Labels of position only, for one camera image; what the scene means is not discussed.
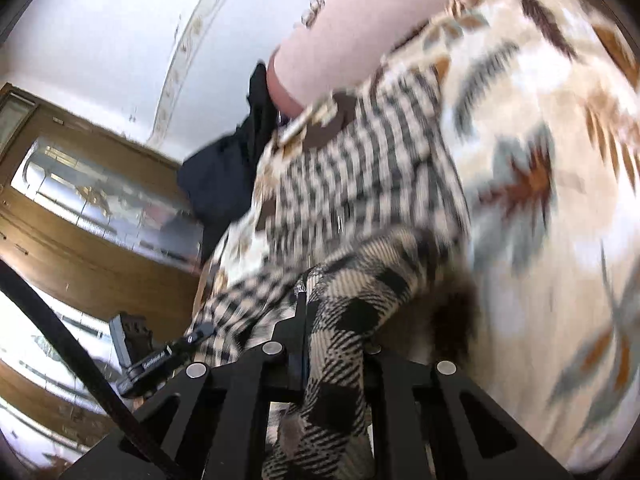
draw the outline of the glass cabinet door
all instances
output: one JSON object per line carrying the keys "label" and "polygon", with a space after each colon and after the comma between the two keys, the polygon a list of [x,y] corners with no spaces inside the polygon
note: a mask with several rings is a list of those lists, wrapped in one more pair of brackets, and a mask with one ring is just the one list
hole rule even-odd
{"label": "glass cabinet door", "polygon": [[0,152],[4,150],[9,139],[11,139],[18,126],[33,108],[34,103],[15,94],[9,94],[4,105],[2,105],[2,109],[0,109]]}
{"label": "glass cabinet door", "polygon": [[85,231],[163,264],[198,265],[202,228],[170,199],[45,137],[30,147],[11,186]]}

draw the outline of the decorative ceiling border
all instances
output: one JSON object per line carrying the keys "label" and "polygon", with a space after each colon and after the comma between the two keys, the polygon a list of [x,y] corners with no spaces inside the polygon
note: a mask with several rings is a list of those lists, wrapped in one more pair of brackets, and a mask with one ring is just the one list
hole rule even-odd
{"label": "decorative ceiling border", "polygon": [[166,139],[169,122],[174,114],[175,104],[180,96],[191,61],[224,1],[200,0],[196,5],[180,38],[180,43],[175,49],[174,57],[164,79],[162,93],[156,108],[154,129],[146,140],[146,145],[150,148],[158,149]]}

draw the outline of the plaid fabric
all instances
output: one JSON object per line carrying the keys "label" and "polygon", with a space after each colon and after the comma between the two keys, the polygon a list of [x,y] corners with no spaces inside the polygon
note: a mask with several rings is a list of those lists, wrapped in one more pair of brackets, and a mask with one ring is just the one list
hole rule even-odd
{"label": "plaid fabric", "polygon": [[[338,248],[348,250],[348,242],[394,224],[428,227],[451,244],[466,231],[462,190],[438,127],[434,71],[394,77],[361,87],[354,121],[329,145],[303,152],[280,178],[276,215],[267,220],[268,264],[196,315],[191,329],[216,326],[196,359],[219,366],[268,341],[276,323],[295,314],[298,276]],[[330,120],[332,106],[324,109],[316,120]],[[285,409],[272,405],[271,444]]]}
{"label": "plaid fabric", "polygon": [[434,70],[394,77],[360,88],[354,121],[287,168],[266,222],[271,261],[310,266],[382,226],[429,227],[449,239],[466,230],[465,200],[440,135]]}
{"label": "plaid fabric", "polygon": [[447,244],[427,230],[394,228],[340,250],[307,281],[317,314],[302,406],[291,406],[264,464],[269,480],[361,479],[373,473],[366,425],[363,344],[436,282]]}
{"label": "plaid fabric", "polygon": [[[293,268],[265,266],[207,301],[193,318],[189,331],[212,322],[215,332],[200,346],[195,359],[221,366],[236,361],[245,348],[268,341],[274,325],[295,313],[295,296],[291,299],[290,294],[300,273]],[[261,319],[266,320],[261,325],[262,332],[256,329]]]}

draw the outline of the floral pattern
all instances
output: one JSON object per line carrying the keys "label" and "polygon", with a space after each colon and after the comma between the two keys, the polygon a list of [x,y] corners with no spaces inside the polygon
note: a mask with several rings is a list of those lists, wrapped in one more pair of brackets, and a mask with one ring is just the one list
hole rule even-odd
{"label": "floral pattern", "polygon": [[472,220],[489,215],[491,226],[477,240],[476,266],[486,266],[511,246],[511,263],[522,269],[540,249],[555,198],[553,156],[554,142],[546,124],[532,134],[524,148],[517,140],[498,142],[494,178],[479,186],[472,208]]}
{"label": "floral pattern", "polygon": [[640,258],[632,268],[622,295],[616,299],[602,250],[602,283],[607,291],[611,322],[576,352],[560,375],[550,400],[555,402],[593,381],[596,372],[605,365],[611,347],[614,347],[615,358],[609,378],[591,404],[582,433],[613,414],[640,367]]}
{"label": "floral pattern", "polygon": [[634,169],[640,168],[640,123],[620,108],[620,102],[604,91],[592,94],[584,105],[589,140],[600,152],[604,163],[610,161],[616,179],[620,174],[620,158],[633,190],[636,190]]}

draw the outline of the black metal bracket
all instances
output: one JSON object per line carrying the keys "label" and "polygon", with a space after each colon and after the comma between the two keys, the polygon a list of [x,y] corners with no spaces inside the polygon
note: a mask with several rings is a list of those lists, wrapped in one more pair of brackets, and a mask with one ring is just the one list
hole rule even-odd
{"label": "black metal bracket", "polygon": [[[219,368],[191,364],[134,414],[194,479],[257,480],[270,402],[299,402],[310,313],[277,324],[269,343]],[[423,366],[373,347],[365,360],[376,478],[561,480],[572,476],[454,364]],[[161,480],[121,430],[63,480]]]}

